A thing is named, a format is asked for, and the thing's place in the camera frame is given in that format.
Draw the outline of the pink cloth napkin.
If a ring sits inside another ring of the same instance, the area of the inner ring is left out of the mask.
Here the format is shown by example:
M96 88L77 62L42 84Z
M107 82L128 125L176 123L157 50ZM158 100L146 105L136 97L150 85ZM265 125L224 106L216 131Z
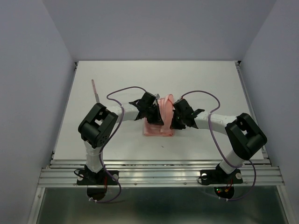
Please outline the pink cloth napkin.
M144 120L143 135L156 137L172 137L175 130L171 129L171 122L174 115L173 112L174 96L166 95L158 100L159 111L163 121L163 125L149 124L147 119Z

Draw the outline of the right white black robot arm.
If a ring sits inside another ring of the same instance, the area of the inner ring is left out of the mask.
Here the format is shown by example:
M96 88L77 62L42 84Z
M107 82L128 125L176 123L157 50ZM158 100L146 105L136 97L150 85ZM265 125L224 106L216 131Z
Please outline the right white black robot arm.
M193 110L185 99L173 104L174 115L172 129L182 130L186 127L206 129L223 160L215 170L215 177L220 182L226 182L232 173L249 161L268 141L266 135L247 113L238 116L224 116L206 112L203 109ZM214 132L228 137L232 150L224 155L215 138Z

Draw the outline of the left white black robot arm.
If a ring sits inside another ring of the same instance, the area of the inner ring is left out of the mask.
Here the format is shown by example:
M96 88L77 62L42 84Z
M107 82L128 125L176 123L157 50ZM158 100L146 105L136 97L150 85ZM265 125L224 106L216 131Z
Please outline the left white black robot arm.
M145 92L141 99L127 104L106 107L96 103L78 127L86 149L88 179L98 184L103 181L103 147L115 134L123 121L136 121L145 118L150 124L163 125L156 96Z

